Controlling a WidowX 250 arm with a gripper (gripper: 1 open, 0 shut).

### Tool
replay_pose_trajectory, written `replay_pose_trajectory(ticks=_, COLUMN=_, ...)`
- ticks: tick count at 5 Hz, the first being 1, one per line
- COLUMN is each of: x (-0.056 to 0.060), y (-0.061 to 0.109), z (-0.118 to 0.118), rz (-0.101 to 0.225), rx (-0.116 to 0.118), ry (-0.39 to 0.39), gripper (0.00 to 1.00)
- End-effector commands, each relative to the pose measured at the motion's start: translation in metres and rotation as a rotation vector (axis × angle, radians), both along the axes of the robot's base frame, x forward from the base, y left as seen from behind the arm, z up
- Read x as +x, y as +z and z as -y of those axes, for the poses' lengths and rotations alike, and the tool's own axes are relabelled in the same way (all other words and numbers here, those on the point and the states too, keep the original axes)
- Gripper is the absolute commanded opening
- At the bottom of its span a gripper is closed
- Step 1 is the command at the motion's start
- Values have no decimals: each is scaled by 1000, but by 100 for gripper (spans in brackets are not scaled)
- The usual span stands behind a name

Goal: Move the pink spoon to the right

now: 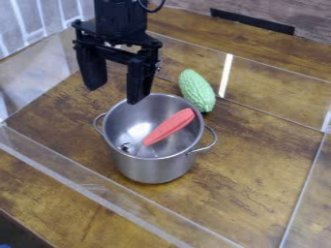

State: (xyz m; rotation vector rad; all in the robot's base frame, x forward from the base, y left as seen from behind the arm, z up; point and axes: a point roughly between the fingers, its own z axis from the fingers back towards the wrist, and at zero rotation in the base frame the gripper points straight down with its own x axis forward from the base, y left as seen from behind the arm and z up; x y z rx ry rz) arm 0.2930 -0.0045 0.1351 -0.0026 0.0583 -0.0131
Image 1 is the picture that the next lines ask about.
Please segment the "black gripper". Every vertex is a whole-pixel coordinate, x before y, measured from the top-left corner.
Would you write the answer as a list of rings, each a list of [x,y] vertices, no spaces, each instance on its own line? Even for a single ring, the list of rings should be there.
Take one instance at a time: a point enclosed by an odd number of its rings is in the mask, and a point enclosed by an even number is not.
[[[146,27],[139,31],[102,34],[92,21],[72,22],[74,48],[86,87],[94,91],[107,83],[106,60],[127,64],[127,102],[135,105],[151,91],[159,49],[163,43],[152,38]]]

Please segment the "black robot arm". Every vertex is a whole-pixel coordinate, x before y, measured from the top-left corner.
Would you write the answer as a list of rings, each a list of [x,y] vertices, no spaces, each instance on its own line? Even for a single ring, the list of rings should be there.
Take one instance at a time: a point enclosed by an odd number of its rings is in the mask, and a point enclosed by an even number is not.
[[[136,104],[151,91],[159,69],[163,43],[148,36],[147,14],[158,12],[166,1],[151,10],[147,0],[95,0],[95,21],[76,19],[71,26],[76,60],[90,90],[107,83],[106,61],[124,64],[127,70],[127,102]]]

